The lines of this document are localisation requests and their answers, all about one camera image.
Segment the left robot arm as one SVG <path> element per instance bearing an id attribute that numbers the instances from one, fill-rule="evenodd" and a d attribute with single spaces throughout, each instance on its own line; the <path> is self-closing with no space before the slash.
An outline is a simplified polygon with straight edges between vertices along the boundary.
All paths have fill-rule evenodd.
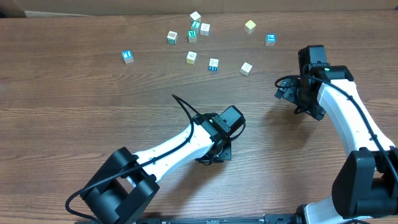
<path id="1" fill-rule="evenodd" d="M 204 165 L 231 159 L 234 132 L 246 122 L 229 106 L 221 114 L 205 113 L 177 136 L 145 151 L 113 152 L 80 194 L 98 223 L 135 223 L 159 191 L 162 178 L 191 161 Z"/>

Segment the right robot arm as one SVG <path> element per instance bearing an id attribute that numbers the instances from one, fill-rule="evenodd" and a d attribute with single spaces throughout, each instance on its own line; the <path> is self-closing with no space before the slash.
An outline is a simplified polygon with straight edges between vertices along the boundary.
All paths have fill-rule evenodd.
<path id="1" fill-rule="evenodd" d="M 275 81 L 275 97 L 296 105 L 295 114 L 316 120 L 328 115 L 343 144 L 346 161 L 331 195 L 301 205 L 288 223 L 366 223 L 397 215 L 397 147 L 378 128 L 344 65 L 332 66 L 323 45 L 298 52 L 299 75 Z"/>

